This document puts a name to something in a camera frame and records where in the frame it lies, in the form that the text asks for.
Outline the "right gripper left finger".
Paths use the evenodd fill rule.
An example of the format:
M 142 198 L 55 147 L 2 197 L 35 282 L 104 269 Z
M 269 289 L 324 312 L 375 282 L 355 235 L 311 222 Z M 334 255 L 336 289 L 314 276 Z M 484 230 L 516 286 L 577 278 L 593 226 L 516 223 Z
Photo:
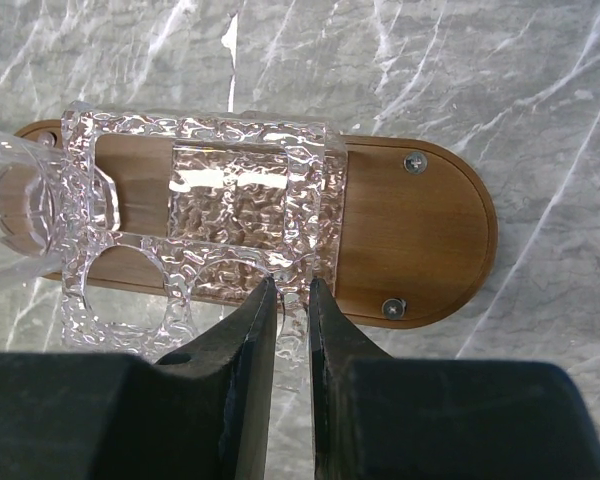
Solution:
M 149 363 L 0 353 L 0 479 L 260 479 L 277 290 Z

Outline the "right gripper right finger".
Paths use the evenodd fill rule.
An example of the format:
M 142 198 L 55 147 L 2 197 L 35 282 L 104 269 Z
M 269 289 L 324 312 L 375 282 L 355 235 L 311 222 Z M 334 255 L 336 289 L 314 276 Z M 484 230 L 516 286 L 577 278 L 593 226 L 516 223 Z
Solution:
M 574 382 L 542 362 L 395 358 L 310 286 L 318 479 L 600 479 Z

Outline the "clear acrylic toothbrush holder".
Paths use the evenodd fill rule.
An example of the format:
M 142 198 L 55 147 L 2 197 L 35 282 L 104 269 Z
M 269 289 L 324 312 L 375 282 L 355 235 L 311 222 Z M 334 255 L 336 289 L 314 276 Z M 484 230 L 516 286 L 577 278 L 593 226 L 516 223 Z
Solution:
M 279 380 L 308 376 L 309 286 L 333 284 L 347 183 L 344 139 L 315 118 L 270 114 L 138 113 L 73 102 L 61 119 L 65 223 L 64 342 L 76 349 L 157 359 L 193 339 L 194 301 L 238 304 L 264 277 L 276 286 Z M 164 146 L 166 216 L 156 232 L 103 227 L 96 150 L 106 139 Z M 142 327 L 108 320 L 86 295 L 94 262 L 115 248 L 142 254 L 160 273 L 167 306 Z

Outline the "clear plastic cup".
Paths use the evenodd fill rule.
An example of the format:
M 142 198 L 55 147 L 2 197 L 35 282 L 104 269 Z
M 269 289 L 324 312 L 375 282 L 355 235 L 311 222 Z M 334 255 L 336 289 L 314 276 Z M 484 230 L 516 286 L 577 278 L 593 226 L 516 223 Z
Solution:
M 87 228 L 120 225 L 115 183 L 93 154 L 0 132 L 0 291 L 60 270 Z

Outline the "brown oval wooden tray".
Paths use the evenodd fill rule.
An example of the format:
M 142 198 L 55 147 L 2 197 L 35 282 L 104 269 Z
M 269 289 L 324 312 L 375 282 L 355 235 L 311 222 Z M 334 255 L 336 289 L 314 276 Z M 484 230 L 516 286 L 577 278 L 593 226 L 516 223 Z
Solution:
M 497 249 L 497 219 L 477 174 L 455 154 L 431 143 L 345 136 L 348 152 L 344 217 L 336 278 L 327 287 L 360 322 L 413 328 L 462 307 L 488 276 Z M 146 148 L 106 139 L 96 166 L 115 183 L 120 228 L 156 232 L 166 216 L 168 171 L 163 144 Z M 139 291 L 163 289 L 159 271 L 123 248 L 101 258 L 95 278 Z M 406 303 L 390 321 L 390 298 Z

